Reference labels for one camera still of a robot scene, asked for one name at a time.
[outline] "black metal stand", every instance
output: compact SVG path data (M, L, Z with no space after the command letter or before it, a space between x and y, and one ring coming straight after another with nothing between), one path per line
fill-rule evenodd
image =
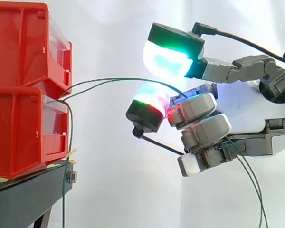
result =
M47 228L52 206L62 197L66 161L58 166L0 184L0 228ZM68 164L73 171L73 164ZM66 193L72 183L66 182Z

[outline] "stacked red bin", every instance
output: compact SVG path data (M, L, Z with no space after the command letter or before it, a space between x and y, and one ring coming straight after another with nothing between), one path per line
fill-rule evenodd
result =
M67 155L68 109L56 99L71 86L71 57L46 4L0 2L0 177Z

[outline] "robotic hand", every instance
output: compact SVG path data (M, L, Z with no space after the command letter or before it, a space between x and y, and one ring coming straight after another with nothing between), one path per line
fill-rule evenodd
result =
M232 64L203 58L202 34L226 33L199 23L190 33L153 24L143 54L155 75L212 82L184 92L188 98L170 98L167 119L172 127L183 129L186 154L178 158L183 176L232 161L237 155L233 144L245 156L270 156L285 148L285 70L267 55ZM149 46L159 51L147 55ZM279 60L285 62L285 54Z
M207 59L202 79L218 84L186 91L189 99L172 97L168 109L170 125L185 128L181 140L187 154L178 158L183 176L232 161L237 155L230 153L232 145L226 142L230 147L227 150L219 142L227 135L246 156L274 155L285 148L285 70L272 58L248 56L233 64ZM259 82L245 83L258 79ZM247 119L241 112L249 109L249 105L250 109L260 108L253 107L253 103L261 106L261 110Z

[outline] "black cable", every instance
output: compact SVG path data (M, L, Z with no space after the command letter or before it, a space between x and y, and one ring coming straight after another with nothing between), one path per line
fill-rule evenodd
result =
M285 63L285 58L283 58L283 57L281 57L281 56L278 56L278 55L276 55L275 53L272 53L272 52L266 50L265 48L263 48L263 47L261 47L261 46L255 44L255 43L252 43L252 42L249 41L249 40L246 40L246 39L244 39L244 38L238 37L238 36L233 35L233 34L231 34L231 33L223 32L223 31L219 31L219 30L216 32L216 35L220 35L220 36L223 36L223 37L227 37L227 38L230 38L230 39L234 39L234 40L236 40L236 41L239 41L239 42L241 42L241 43L243 43L243 44L246 44L246 45L248 45L248 46L251 46L252 48L255 48L255 49L257 49L257 50L259 50L259 51L265 53L266 55L268 55L268 56L270 56L270 57L272 57L272 58L275 58L275 59L277 59L277 60L279 60L279 61Z
M70 140L69 140L69 146L68 146L68 152L71 152L72 149L72 142L73 142L73 111L70 107L70 105L66 102L63 101L59 101L63 104L65 104L70 112L70 125L71 125L71 129L70 129ZM67 157L66 159L66 166L65 166L65 170L64 170L64 174L63 174L63 182L62 182L62 228L65 228L66 225L66 178L67 178L67 169L68 169L68 161L69 161L70 157Z
M181 90L179 90L179 89L177 89L177 88L175 88L175 87L173 87L173 86L171 86L171 85L169 85L169 84L167 84L167 83L163 83L163 82L156 81L156 80L151 80L151 79L146 79L146 78L136 78L136 77L116 77L116 78L114 78L114 77L108 77L108 78L99 78L99 79L93 79L93 80L87 80L87 81L84 81L84 82L79 82L79 83L77 83L77 84L75 84L75 85L72 85L71 87L67 88L67 89L61 94L61 96L60 96L59 98L63 97L63 96L66 94L66 92L67 92L68 90L70 90L71 88L74 88L74 87L76 87L76 86L79 86L79 85L82 85L82 84L86 84L86 83L97 82L97 81L106 81L106 80L111 80L112 82L113 82L113 81L145 81L145 82L154 82L154 83L158 83L158 84L161 84L161 85L163 85L163 86L166 86L166 87L168 87L168 88L174 90L174 91L177 92L178 94L182 95L183 97L188 98ZM71 95L71 96L65 98L64 100L67 100L67 99L69 99L69 98L71 98L71 97L73 97L73 96L79 95L79 94L84 93L84 92L79 92L79 93L73 94L73 95Z
M160 143L160 142L158 142L158 141L155 141L155 140L153 140L153 139L150 139L150 138L148 138L147 136L144 136L144 135L143 135L141 138L144 139L145 141L149 142L149 143L152 143L152 144L154 144L154 145L156 145L156 146L162 147L162 148L164 148L164 149L166 149L166 150L168 150L168 151L171 151L171 152L173 152L173 153L175 153L175 154L184 155L184 153L182 153L182 152L180 152L180 151L177 151L177 150L175 150L175 149L173 149L173 148L171 148L171 147L169 147L169 146L167 146L167 145L165 145L165 144L162 144L162 143Z
M244 157L243 153L237 148L237 146L232 142L232 140L229 137L226 136L225 138L233 145L233 147L236 149L237 153L243 158L243 160L247 164L249 170L251 171L254 179L256 180L256 184L257 184L257 187L258 187L258 190L259 190L259 199L260 199L261 209L262 209L263 214L264 214L266 227L268 228L269 226L268 226L267 215L266 215L266 212L265 212L265 209L264 209L264 205L263 205L262 191L261 191L261 187L260 187L260 184L258 182L257 176L256 176L255 172L252 170L252 168L251 168L249 162L247 161L247 159Z

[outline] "green wire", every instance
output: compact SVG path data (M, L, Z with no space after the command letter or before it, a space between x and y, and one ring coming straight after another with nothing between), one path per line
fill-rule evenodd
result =
M243 160L245 161L245 163L247 164L248 168L250 169L254 179L256 180L256 184L257 184L257 188L258 188L258 191L257 191L257 188L255 186L255 183L254 181L252 180L252 178L250 178L252 180L252 183L256 189L256 192L258 193L257 196L259 198L259 201L260 201L260 204L261 204L261 212L263 212L264 214L264 219L265 219L265 223L266 223L266 227L269 228L268 226L268 221L267 221L267 216L266 216L266 212L265 212L265 209L264 209L264 205L263 205L263 199L262 199L262 191L261 191L261 187L260 187L260 184L257 180L257 177L255 175L255 173L253 172L249 162L247 161L247 159L244 157L243 153L238 149L238 147L232 142L232 140L229 138L229 137L225 137L231 144L232 146L236 149L237 153L243 158ZM262 217L260 217L260 224L259 224L259 227L261 227L261 223L262 223Z
M65 95L66 92L67 92L69 89L74 88L74 87L76 87L76 86L79 86L79 85L82 85L82 84L86 84L86 83L97 82L97 81L106 81L106 80L109 80L109 81L103 82L103 83L100 83L100 84L97 84L97 85L95 85L95 86L93 86L93 87L91 87L91 88L88 88L88 89L85 89L85 90L83 90L83 91L81 91L81 92L78 92L78 93L76 93L76 94L73 94L73 95L71 95L71 96L65 98L63 101L66 101L66 100L70 99L71 97L77 96L77 95L79 95L79 94L81 94L81 93L84 93L84 92L86 92L86 91L89 91L89 90L91 90L91 89L94 89L94 88L96 88L96 87L98 87L98 86L101 86L101 85L103 85L103 84L105 84L105 83L114 82L114 81L145 81L145 82L154 82L154 83L158 83L158 84L161 84L161 85L163 85L163 86L166 86L166 87L168 87L169 89L172 89L172 90L174 90L175 92L177 92L178 94L182 95L183 97L188 98L181 90L179 90L179 89L177 89L177 88L175 88L175 87L173 87L173 86L171 86L171 85L169 85L169 84L167 84L167 83L163 83L163 82L156 81L156 80L151 80L151 79L146 79L146 78L136 78L136 77L116 77L116 78L114 78L114 77L108 77L108 78L99 78L99 79L93 79L93 80L88 80L88 81L80 82L80 83L77 83L77 84L75 84L75 85L69 87L68 89L66 89L66 90L61 94L60 97L63 97L63 95Z
M70 129L70 141L69 141L69 147L68 147L68 152L71 152L72 149L72 142L73 142L73 111L68 103L65 103L63 101L59 101L64 103L70 112L70 120L71 120L71 129ZM66 159L66 166L64 170L64 175L63 175L63 182L62 182L62 228L65 228L66 226L66 178L67 178L67 169L68 169L68 161L69 157Z
M179 93L180 95L182 95L183 97L185 98L188 98L182 91L178 90L177 88L169 85L169 84L166 84L166 83L163 83L163 82L160 82L160 81L155 81L155 80L150 80L150 79L144 79L144 78L100 78L100 79L94 79L94 80L88 80L88 81L84 81L84 82L80 82L80 83L77 83L71 87L69 87L68 89L66 89L62 95L60 97L62 97L64 94L66 94L67 90L71 89L71 88L74 88L76 86L79 86L79 85L82 85L82 84L85 84L85 83L91 83L91 82L96 82L96 81L104 81L106 80L105 82L101 82L91 88L88 88L88 89L85 89L83 91L80 91L76 94L73 94L63 100L58 100L59 102L62 102L64 103L65 105L67 105L69 111L70 111L70 119L71 119L71 130L70 130L70 143L69 143L69 152L71 152L71 149L72 149L72 140L73 140L73 112L72 112L72 109L70 107L70 105L68 103L65 103L66 100L70 99L71 97L74 97L74 96L77 96L77 95L80 95L84 92L87 92L91 89L94 89L98 86L101 86L101 85L104 85L106 83L109 83L109 82L115 82L115 81L147 81L147 82L154 82L154 83L158 83L158 84L161 84L163 86L166 86L172 90L174 90L175 92ZM67 177L67 168L68 168L68 161L69 161L69 157L66 159L66 167L65 167L65 171L64 171L64 177L63 177L63 183L62 183L62 228L65 228L65 224L66 224L66 204L65 204L65 201L66 201L66 198L65 198L65 187L66 187L66 177Z

